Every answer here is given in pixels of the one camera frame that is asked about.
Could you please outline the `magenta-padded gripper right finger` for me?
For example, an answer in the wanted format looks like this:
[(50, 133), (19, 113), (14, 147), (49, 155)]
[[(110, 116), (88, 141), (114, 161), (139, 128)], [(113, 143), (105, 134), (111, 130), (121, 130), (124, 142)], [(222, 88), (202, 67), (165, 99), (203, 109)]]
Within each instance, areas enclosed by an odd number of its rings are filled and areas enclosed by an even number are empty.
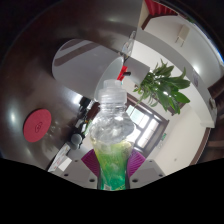
[(127, 162), (127, 186), (140, 188), (165, 177), (165, 173), (153, 160), (147, 160), (140, 152), (133, 150)]

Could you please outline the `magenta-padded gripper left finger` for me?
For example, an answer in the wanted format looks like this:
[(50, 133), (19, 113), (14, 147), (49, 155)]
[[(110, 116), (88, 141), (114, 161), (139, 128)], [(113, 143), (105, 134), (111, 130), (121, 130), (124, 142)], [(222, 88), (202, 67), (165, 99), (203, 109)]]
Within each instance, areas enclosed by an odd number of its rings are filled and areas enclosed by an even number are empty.
[(100, 165), (94, 150), (82, 158), (66, 158), (54, 171), (54, 174), (84, 188), (97, 189), (100, 178)]

